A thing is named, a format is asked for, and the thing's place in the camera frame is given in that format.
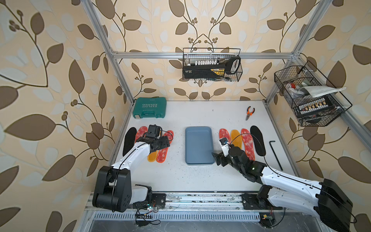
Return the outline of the yellow insole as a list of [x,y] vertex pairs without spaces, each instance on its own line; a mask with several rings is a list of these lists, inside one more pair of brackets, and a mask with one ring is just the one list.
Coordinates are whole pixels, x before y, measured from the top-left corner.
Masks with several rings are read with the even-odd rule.
[[147,160],[149,162],[155,162],[157,160],[158,151],[152,152],[148,155]]
[[235,147],[238,147],[242,149],[242,136],[238,130],[232,130],[231,131],[231,144],[234,145]]

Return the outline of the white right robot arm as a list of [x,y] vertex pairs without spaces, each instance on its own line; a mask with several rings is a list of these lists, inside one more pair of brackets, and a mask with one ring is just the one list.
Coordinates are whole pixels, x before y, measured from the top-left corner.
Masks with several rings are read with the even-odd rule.
[[230,147],[227,155],[221,152],[212,156],[217,165],[230,165],[248,181],[261,184],[261,201],[314,216],[337,232],[350,230],[353,203],[334,181],[286,174],[250,160],[239,147]]

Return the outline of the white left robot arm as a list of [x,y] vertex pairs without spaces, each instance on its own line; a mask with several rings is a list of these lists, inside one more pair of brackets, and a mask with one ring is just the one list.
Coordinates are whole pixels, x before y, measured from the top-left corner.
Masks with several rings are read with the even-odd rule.
[[130,151],[111,166],[100,168],[95,185],[92,205],[113,212],[125,212],[133,203],[134,190],[131,172],[150,153],[170,147],[167,136],[140,137]]

